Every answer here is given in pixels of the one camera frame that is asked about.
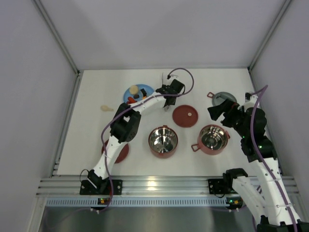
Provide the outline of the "red sausage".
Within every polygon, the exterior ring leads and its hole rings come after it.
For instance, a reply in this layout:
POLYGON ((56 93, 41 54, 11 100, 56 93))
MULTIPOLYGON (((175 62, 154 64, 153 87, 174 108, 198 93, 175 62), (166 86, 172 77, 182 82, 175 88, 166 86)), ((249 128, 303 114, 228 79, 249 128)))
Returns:
POLYGON ((128 97, 129 104, 136 103, 137 101, 133 97, 128 97))

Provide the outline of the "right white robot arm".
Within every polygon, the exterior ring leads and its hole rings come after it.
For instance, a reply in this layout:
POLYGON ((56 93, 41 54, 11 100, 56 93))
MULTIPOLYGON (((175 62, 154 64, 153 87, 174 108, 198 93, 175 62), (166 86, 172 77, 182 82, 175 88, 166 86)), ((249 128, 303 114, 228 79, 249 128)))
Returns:
POLYGON ((241 137, 241 150, 259 181, 261 191, 249 182, 242 168, 230 169, 223 174, 228 188, 235 191, 251 212, 258 232, 307 232, 285 189, 273 143, 265 135, 267 119, 258 108, 241 106, 225 100, 208 108, 212 120, 223 116, 222 125, 233 128, 241 137))

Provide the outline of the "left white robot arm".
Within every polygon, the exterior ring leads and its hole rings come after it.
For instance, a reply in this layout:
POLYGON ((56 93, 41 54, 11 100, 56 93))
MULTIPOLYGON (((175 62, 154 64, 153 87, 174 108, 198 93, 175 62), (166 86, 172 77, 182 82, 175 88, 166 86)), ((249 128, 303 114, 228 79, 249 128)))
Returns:
POLYGON ((174 105, 185 85, 174 79, 170 85, 162 85, 150 96, 132 104, 123 103, 112 121, 104 128, 110 129, 110 136, 101 158, 88 171, 87 179, 81 181, 81 195, 107 195, 108 185, 113 191, 111 171, 121 150, 137 135, 143 113, 174 105))

